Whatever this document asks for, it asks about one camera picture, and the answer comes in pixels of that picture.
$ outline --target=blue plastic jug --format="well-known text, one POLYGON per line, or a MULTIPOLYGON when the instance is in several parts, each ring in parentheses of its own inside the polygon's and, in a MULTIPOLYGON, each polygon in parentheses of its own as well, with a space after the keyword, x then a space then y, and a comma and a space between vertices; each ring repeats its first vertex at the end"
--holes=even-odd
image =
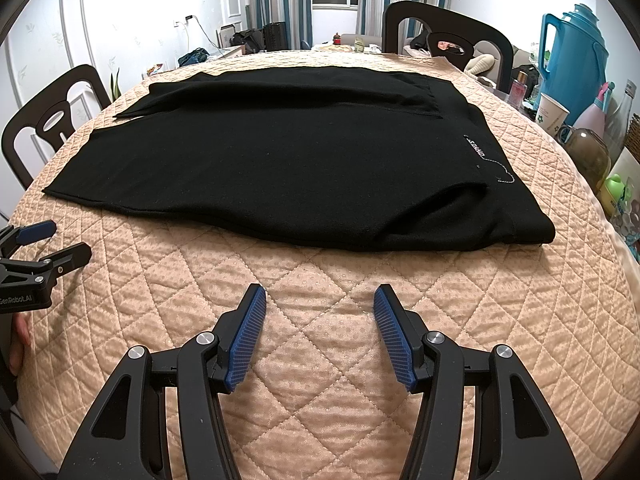
MULTIPOLYGON (((574 124, 587 109, 605 83, 605 68, 609 53, 596 25, 598 19, 591 9, 577 4, 575 11, 564 12, 560 20, 552 14, 542 17, 538 63, 543 82, 540 94, 546 94, 569 110, 566 124, 574 124), (546 32, 556 28, 551 58, 544 67, 546 32)), ((536 108, 540 104, 540 95, 536 108)))

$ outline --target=glass teapot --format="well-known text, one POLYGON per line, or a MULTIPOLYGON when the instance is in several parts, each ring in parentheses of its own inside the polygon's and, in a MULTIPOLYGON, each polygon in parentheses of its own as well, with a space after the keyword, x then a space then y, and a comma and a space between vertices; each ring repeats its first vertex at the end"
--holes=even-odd
POLYGON ((593 130, 572 128, 566 124, 558 130, 556 141, 597 195, 611 169, 609 150, 604 142, 593 130))

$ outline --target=paper cup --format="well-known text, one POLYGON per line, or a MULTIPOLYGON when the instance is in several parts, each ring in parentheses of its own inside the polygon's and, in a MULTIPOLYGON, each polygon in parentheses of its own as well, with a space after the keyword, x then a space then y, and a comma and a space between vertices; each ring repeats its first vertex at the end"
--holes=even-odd
POLYGON ((536 115, 536 123, 550 136, 555 136, 567 115, 569 115, 569 110, 563 107, 558 101, 546 94, 540 96, 540 106, 538 107, 538 114, 536 115))

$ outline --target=silver bolt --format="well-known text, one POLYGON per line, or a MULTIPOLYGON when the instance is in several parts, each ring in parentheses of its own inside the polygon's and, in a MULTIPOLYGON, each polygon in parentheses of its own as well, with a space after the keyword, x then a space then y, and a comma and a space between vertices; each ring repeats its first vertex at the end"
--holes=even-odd
POLYGON ((439 345, 444 341, 444 334, 442 332, 432 330, 427 334, 427 341, 434 345, 439 345))
POLYGON ((495 353, 497 353, 500 357, 508 359, 513 355, 513 350, 511 350, 511 348, 509 348, 507 345, 498 345, 498 348, 495 349, 495 353))
POLYGON ((213 343, 213 340, 216 338, 211 332, 201 332, 198 334, 196 341, 201 345, 208 345, 213 343))
POLYGON ((127 352, 127 354, 132 359, 138 359, 145 354, 145 348, 143 346, 133 346, 129 349, 129 352, 127 352))

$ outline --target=quilted tablecloth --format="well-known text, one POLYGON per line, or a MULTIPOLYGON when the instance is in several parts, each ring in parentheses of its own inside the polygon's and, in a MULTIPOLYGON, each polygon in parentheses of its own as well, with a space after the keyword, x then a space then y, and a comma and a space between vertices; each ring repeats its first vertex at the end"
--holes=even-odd
MULTIPOLYGON (((147 92, 146 80, 65 143, 12 217, 14 224, 50 218, 58 224, 51 240, 16 257, 38 258, 81 240, 93 249, 84 269, 62 278, 53 306, 31 314, 33 347, 18 390, 37 441, 61 463, 127 348, 180 346, 235 308, 249 283, 259 282, 268 295, 264 329, 246 380, 221 399, 242 478, 395 480, 420 396, 408 396, 396 381, 373 319, 374 290, 391 283, 406 308, 459 344, 485 350, 511 345, 559 419, 583 478, 593 479, 640 409, 638 318, 602 212, 541 129, 444 58, 280 52, 191 66, 151 81, 199 71, 325 65, 451 80, 486 115, 515 171, 554 222, 555 241, 468 253, 350 253, 196 223, 128 218, 43 195, 94 128, 114 124, 114 113, 147 92)), ((457 479, 468 470, 473 408, 468 388, 457 479)), ((171 391, 167 410, 172 469, 182 479, 171 391)))

